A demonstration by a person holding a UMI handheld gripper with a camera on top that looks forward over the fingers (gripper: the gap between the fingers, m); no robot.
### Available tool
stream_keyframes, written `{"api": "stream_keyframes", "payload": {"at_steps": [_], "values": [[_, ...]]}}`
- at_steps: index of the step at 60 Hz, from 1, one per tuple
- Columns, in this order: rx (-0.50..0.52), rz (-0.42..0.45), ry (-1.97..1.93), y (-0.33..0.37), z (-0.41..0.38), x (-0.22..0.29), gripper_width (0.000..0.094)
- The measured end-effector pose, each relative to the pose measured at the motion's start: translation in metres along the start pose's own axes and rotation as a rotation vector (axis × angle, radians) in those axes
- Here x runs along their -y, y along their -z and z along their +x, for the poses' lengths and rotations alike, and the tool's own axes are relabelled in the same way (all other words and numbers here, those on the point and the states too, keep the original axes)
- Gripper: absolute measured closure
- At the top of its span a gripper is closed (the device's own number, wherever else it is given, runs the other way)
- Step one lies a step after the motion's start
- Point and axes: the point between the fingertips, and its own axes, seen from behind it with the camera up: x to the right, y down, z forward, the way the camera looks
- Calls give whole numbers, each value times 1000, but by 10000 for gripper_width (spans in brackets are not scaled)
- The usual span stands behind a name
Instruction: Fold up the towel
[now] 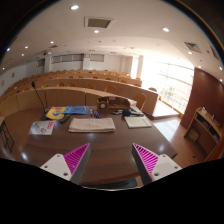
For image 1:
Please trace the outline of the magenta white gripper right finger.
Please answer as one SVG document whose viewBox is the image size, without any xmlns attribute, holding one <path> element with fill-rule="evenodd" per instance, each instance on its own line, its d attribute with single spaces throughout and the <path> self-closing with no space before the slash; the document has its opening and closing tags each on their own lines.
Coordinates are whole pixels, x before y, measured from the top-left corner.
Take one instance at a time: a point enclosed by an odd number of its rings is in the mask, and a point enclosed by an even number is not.
<svg viewBox="0 0 224 224">
<path fill-rule="evenodd" d="M 168 155 L 158 155 L 136 143 L 132 144 L 132 156 L 137 165 L 143 185 L 148 185 L 181 170 L 181 167 Z"/>
</svg>

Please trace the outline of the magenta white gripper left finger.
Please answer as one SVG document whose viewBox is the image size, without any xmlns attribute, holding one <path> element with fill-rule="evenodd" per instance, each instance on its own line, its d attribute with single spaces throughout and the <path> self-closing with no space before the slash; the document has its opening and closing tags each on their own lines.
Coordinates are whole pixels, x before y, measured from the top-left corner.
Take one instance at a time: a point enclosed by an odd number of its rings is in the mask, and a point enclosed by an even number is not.
<svg viewBox="0 0 224 224">
<path fill-rule="evenodd" d="M 91 147 L 87 143 L 65 155 L 55 154 L 41 169 L 79 185 L 90 154 Z"/>
</svg>

